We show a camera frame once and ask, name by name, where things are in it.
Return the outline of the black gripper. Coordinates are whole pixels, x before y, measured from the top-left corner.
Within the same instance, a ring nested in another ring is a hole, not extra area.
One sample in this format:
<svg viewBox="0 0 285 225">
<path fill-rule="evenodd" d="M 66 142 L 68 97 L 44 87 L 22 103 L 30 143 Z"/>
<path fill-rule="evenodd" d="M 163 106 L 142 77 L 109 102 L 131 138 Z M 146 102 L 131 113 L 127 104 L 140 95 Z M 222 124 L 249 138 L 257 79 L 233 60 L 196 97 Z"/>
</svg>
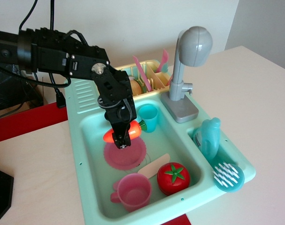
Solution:
<svg viewBox="0 0 285 225">
<path fill-rule="evenodd" d="M 118 149 L 130 146 L 130 123 L 137 117 L 133 96 L 109 104 L 105 103 L 104 99 L 99 96 L 97 102 L 99 107 L 105 110 L 105 119 L 111 125 L 111 137 L 115 146 Z"/>
</svg>

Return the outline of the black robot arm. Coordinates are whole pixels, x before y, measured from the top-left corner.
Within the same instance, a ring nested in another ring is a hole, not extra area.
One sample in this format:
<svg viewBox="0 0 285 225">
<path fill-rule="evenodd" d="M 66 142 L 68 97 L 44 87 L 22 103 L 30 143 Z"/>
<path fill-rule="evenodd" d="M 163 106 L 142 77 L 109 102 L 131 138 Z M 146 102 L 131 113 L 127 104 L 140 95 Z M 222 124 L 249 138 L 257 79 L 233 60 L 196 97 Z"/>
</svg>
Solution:
<svg viewBox="0 0 285 225">
<path fill-rule="evenodd" d="M 72 37 L 75 33 L 79 39 Z M 18 34 L 0 31 L 0 63 L 15 64 L 28 74 L 39 71 L 60 74 L 67 80 L 94 81 L 98 104 L 113 129 L 114 144 L 119 149 L 131 145 L 130 123 L 137 116 L 129 76 L 113 68 L 105 49 L 89 46 L 80 33 L 47 28 Z"/>
</svg>

